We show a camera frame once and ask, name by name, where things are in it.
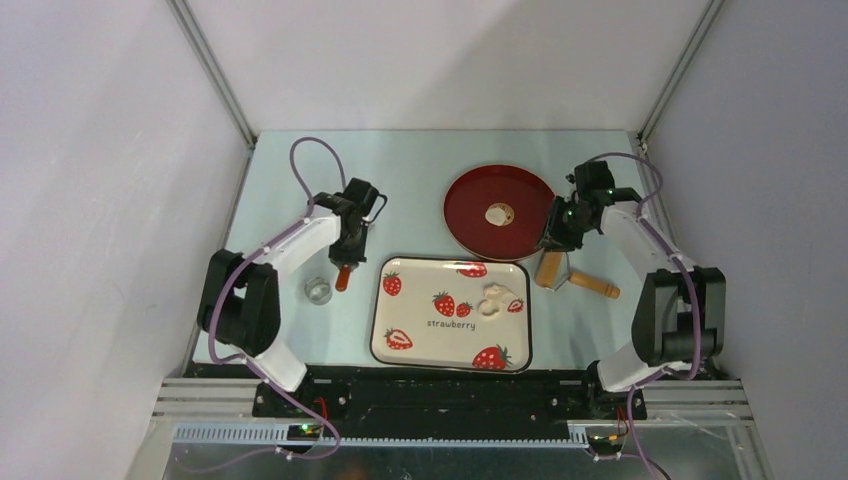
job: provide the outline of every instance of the strawberry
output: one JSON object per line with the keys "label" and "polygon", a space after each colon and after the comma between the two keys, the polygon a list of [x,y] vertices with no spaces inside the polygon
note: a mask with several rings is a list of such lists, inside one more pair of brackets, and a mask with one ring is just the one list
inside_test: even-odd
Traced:
{"label": "strawberry", "polygon": [[506,347],[501,348],[500,345],[495,345],[494,347],[484,348],[478,353],[474,357],[474,361],[471,362],[471,366],[484,370],[503,370],[506,367],[511,367],[512,362],[509,361]]}
{"label": "strawberry", "polygon": [[433,295],[433,305],[436,306],[436,310],[439,311],[442,315],[446,317],[453,316],[453,297],[448,295],[448,292],[441,292],[438,295]]}
{"label": "strawberry", "polygon": [[459,306],[456,307],[456,316],[459,318],[467,317],[471,313],[471,310],[474,310],[474,308],[470,303],[460,303]]}
{"label": "strawberry", "polygon": [[510,313],[518,313],[524,310],[524,300],[517,299],[509,302],[509,306],[506,307],[506,311]]}
{"label": "strawberry", "polygon": [[469,278],[480,278],[485,277],[489,270],[486,269],[486,265],[483,265],[481,262],[456,262],[455,265],[461,265],[462,268],[458,268],[456,271],[462,275],[465,275]]}
{"label": "strawberry", "polygon": [[412,339],[403,330],[390,328],[386,330],[386,345],[392,350],[406,350],[412,348]]}
{"label": "strawberry", "polygon": [[400,282],[397,272],[387,273],[383,276],[383,290],[391,296],[400,293],[400,288],[403,284]]}

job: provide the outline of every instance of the white panel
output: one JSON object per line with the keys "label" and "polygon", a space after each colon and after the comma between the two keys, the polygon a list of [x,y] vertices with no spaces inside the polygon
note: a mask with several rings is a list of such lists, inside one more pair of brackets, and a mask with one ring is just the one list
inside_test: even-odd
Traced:
{"label": "white panel", "polygon": [[728,2],[649,153],[776,478],[845,478],[848,3]]}
{"label": "white panel", "polygon": [[0,7],[0,477],[122,478],[244,147],[166,2]]}
{"label": "white panel", "polygon": [[256,130],[637,130],[706,3],[191,2]]}

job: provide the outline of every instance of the white rectangular tray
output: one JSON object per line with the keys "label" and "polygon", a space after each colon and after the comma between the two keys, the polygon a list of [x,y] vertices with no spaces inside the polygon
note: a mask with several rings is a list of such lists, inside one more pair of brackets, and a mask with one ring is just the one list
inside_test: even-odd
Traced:
{"label": "white rectangular tray", "polygon": [[511,263],[389,259],[380,272],[371,353],[392,365],[527,368],[527,272]]}

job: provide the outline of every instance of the wooden handle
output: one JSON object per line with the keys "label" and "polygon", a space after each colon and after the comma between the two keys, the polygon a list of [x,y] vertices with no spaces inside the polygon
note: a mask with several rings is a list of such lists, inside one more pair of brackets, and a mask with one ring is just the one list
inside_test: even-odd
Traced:
{"label": "wooden handle", "polygon": [[536,285],[542,288],[554,288],[559,264],[562,263],[563,252],[545,252],[542,254],[542,262],[536,270]]}
{"label": "wooden handle", "polygon": [[347,290],[347,282],[350,281],[350,265],[342,265],[339,268],[339,276],[336,278],[336,291]]}
{"label": "wooden handle", "polygon": [[588,288],[589,290],[598,292],[609,298],[618,298],[621,294],[621,290],[619,290],[619,288],[615,285],[611,285],[603,280],[598,280],[595,277],[590,277],[585,273],[572,271],[571,275],[568,276],[568,281],[575,285],[580,285],[583,288]]}

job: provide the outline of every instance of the gray wall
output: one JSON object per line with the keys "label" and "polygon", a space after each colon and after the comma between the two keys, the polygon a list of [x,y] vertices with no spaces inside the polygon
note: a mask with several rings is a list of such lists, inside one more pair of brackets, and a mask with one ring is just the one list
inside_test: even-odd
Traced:
{"label": "gray wall", "polygon": [[123,478],[245,149],[164,0],[0,6],[0,478]]}
{"label": "gray wall", "polygon": [[650,145],[779,479],[848,455],[848,3],[732,1]]}

